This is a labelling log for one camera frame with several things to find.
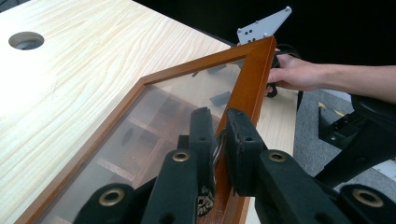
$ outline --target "finger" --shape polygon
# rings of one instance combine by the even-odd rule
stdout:
[[[291,85],[289,82],[286,82],[286,81],[278,81],[276,83],[276,85],[283,89],[294,90],[294,91],[304,91],[303,88],[299,88],[294,85]]]
[[[267,89],[265,89],[265,92],[272,92],[274,89],[272,88],[272,86],[268,86]]]
[[[282,73],[283,73],[282,68],[273,68],[270,70],[270,74],[268,76],[268,81],[267,83],[273,83],[273,82],[278,82],[282,80]]]

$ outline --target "metal bracket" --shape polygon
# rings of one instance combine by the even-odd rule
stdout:
[[[343,117],[332,109],[319,107],[318,138],[340,149],[348,146],[365,119],[355,112]]]
[[[291,12],[291,7],[286,7],[269,17],[239,28],[236,32],[239,43],[243,45],[273,35]]]

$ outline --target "black background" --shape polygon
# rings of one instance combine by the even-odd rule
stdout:
[[[190,27],[237,43],[236,30],[290,6],[275,36],[313,63],[396,64],[396,1],[138,0]]]

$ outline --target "round hole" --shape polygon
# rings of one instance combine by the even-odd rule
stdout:
[[[271,161],[280,161],[280,162],[282,162],[282,161],[286,160],[286,157],[284,157],[282,154],[277,153],[277,152],[271,152],[269,154],[269,158],[270,158]]]
[[[109,189],[103,193],[99,198],[99,204],[102,206],[113,206],[119,203],[124,197],[124,191],[122,189]]]
[[[382,207],[384,205],[384,202],[381,200],[381,198],[370,190],[353,189],[352,195],[360,203],[364,203],[371,207]]]
[[[189,157],[190,157],[190,155],[185,152],[176,152],[173,155],[174,161],[186,161],[189,159]]]
[[[331,217],[329,217],[327,214],[324,213],[317,213],[315,214],[315,219],[317,222],[321,224],[332,224],[334,223],[334,220],[332,220]]]
[[[158,220],[161,224],[172,224],[176,220],[175,214],[173,213],[162,213],[160,219]]]
[[[14,49],[37,49],[44,44],[44,37],[34,32],[21,32],[12,35],[8,43]]]

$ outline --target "human hand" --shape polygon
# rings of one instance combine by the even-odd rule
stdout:
[[[277,55],[280,68],[273,68],[268,77],[268,83],[275,83],[278,87],[312,91],[320,88],[319,64],[309,63],[288,54]]]

